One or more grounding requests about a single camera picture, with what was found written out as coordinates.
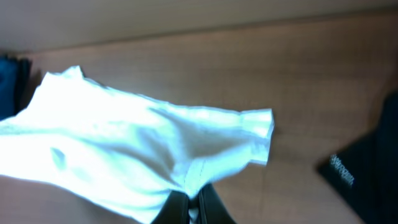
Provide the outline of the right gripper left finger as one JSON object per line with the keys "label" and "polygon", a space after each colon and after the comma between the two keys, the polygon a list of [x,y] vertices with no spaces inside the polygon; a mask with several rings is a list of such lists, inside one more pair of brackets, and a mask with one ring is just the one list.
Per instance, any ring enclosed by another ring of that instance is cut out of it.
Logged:
{"label": "right gripper left finger", "polygon": [[189,198],[186,194],[172,191],[151,224],[189,224],[188,206]]}

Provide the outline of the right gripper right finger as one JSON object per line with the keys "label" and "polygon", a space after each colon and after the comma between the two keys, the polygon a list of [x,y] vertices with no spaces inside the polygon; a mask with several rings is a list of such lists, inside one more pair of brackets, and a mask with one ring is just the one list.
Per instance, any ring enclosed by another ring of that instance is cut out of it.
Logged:
{"label": "right gripper right finger", "polygon": [[200,224],[236,224],[211,184],[198,194]]}

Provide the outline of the white t-shirt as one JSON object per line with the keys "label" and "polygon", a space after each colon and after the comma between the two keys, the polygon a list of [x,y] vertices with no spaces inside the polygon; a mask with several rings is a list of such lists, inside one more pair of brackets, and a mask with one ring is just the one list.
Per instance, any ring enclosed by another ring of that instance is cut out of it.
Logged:
{"label": "white t-shirt", "polygon": [[266,165],[272,110],[174,105],[86,78],[46,73],[29,105],[1,121],[1,174],[50,183],[150,223],[173,191]]}

